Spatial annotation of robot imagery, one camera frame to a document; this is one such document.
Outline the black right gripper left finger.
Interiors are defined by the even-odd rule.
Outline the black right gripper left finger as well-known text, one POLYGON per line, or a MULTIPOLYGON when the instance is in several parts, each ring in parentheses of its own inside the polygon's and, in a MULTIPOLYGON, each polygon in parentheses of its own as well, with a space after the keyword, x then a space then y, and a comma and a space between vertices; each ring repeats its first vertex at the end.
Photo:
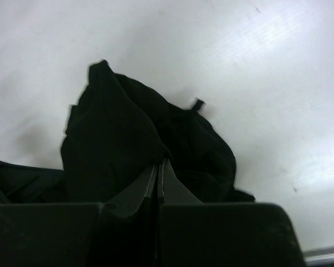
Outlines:
POLYGON ((158 167, 155 164, 149 165, 127 188, 104 203, 100 210, 100 222, 121 223, 133 220, 144 201, 151 199, 157 173, 158 167))

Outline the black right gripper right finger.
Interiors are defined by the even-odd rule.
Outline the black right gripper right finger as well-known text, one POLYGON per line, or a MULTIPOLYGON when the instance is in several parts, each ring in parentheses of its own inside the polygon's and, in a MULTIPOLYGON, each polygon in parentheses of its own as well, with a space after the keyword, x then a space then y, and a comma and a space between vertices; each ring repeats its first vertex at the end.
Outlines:
POLYGON ((157 180, 159 205, 201 205, 203 204, 177 178, 169 159, 159 166, 157 180))

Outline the black trousers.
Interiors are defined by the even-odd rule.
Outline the black trousers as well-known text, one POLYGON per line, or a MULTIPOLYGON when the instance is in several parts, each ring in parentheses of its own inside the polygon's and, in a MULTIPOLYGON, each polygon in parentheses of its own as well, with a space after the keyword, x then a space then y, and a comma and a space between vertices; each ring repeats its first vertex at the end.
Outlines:
POLYGON ((151 164, 169 160, 179 181, 202 202, 253 202, 234 187, 236 159, 199 110, 169 103, 152 88, 89 68, 88 84, 71 107, 61 146, 62 170, 0 161, 0 190, 13 203, 106 202, 151 164))

